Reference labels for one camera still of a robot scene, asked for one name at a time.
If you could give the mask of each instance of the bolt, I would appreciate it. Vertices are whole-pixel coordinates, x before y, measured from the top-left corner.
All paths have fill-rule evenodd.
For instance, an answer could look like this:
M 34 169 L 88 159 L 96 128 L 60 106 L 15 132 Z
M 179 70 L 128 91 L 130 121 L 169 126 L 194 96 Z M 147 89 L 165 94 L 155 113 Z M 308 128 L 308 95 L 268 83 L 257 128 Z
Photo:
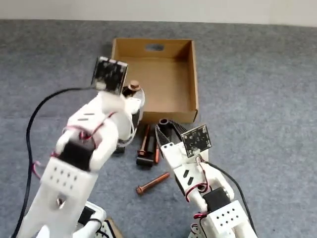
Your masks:
M 140 83 L 137 80 L 132 80 L 128 88 L 132 91 L 139 91 L 141 89 Z
M 161 176 L 157 177 L 156 179 L 152 180 L 151 182 L 149 182 L 143 186 L 137 186 L 137 188 L 135 190 L 137 191 L 138 195 L 142 196 L 145 191 L 156 186 L 157 184 L 164 181 L 168 177 L 169 177 L 169 172 L 166 172 L 166 173 L 162 174 Z
M 147 125 L 147 128 L 145 129 L 144 137 L 143 137 L 143 142 L 140 150 L 138 150 L 138 156 L 146 156 L 147 155 L 147 145 L 149 141 L 149 133 L 150 133 L 150 125 Z

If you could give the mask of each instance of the robotic arm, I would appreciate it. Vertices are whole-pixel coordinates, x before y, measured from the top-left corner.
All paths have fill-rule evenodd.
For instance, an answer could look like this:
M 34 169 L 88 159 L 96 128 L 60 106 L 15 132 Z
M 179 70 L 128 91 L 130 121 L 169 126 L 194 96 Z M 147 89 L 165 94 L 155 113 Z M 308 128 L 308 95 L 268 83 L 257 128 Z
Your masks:
M 173 129 L 181 140 L 170 142 Z M 188 202 L 199 208 L 189 238 L 257 238 L 240 202 L 222 173 L 208 164 L 211 147 L 206 125 L 188 131 L 174 121 L 162 119 L 156 126 L 161 152 Z
M 126 64 L 107 58 L 98 62 L 114 64 L 114 69 L 98 76 L 98 95 L 69 118 L 18 238 L 31 238 L 38 231 L 38 238 L 93 238 L 106 218 L 105 211 L 87 199 L 111 154 L 132 141 L 145 96 L 140 88 L 117 90 L 123 85 Z M 116 71 L 123 77 L 119 84 L 107 82 L 107 76 L 113 77 Z

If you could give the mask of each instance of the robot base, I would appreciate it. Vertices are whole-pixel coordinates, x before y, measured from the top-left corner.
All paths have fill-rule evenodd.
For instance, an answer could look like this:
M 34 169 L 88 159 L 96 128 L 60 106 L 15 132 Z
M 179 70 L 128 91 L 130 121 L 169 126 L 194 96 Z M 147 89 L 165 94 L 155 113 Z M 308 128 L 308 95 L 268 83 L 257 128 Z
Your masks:
M 98 219 L 102 223 L 101 231 L 108 235 L 109 238 L 115 238 L 113 229 L 109 222 L 106 222 L 106 212 L 101 207 L 86 202 L 86 207 L 92 209 L 94 213 L 91 215 L 90 219 Z M 73 238 L 101 238 L 105 237 L 101 234 L 96 233 L 100 228 L 100 222 L 98 221 L 88 221 L 85 226 L 78 223 L 76 232 L 73 234 Z M 36 238 L 50 238 L 50 231 L 47 226 L 43 226 L 39 231 Z

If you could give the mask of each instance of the bolt head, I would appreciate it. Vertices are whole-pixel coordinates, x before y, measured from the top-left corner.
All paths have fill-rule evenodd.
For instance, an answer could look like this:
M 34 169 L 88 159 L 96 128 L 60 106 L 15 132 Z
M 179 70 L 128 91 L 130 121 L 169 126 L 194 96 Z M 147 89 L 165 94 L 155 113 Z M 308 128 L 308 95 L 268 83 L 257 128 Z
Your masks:
M 132 91 L 139 91 L 141 89 L 140 83 L 137 80 L 132 80 L 128 88 Z
M 140 186 L 138 186 L 135 190 L 137 191 L 138 195 L 143 195 L 143 189 Z

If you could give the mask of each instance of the cardboard box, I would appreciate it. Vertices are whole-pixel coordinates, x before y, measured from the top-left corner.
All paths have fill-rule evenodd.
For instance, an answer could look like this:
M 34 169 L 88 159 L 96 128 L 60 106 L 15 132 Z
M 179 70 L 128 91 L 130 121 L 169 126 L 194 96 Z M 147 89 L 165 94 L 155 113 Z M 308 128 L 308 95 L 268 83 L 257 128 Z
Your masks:
M 128 63 L 126 83 L 137 80 L 145 92 L 143 122 L 195 120 L 198 92 L 192 40 L 116 38 L 112 58 Z

